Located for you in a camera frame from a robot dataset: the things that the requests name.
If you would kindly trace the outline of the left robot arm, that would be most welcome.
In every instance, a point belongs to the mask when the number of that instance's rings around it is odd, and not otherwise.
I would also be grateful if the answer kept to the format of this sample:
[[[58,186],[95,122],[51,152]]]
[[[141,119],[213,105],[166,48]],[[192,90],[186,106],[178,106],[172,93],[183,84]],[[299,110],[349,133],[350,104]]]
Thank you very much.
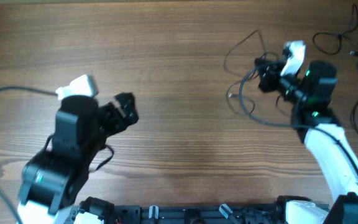
[[[62,99],[55,132],[23,168],[20,223],[64,223],[97,153],[114,152],[107,139],[138,120],[133,93],[120,93],[102,106],[85,95]]]

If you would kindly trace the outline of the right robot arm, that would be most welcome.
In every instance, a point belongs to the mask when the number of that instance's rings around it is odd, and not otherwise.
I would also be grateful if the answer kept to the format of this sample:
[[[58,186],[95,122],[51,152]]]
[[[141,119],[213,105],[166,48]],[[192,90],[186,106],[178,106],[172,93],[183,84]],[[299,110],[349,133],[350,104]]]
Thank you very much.
[[[302,79],[288,72],[287,59],[271,61],[257,58],[259,88],[278,91],[293,103],[289,127],[316,159],[333,198],[326,212],[302,199],[288,199],[283,212],[286,223],[358,223],[358,158],[349,145],[345,130],[329,107],[337,84],[334,65],[312,61]]]

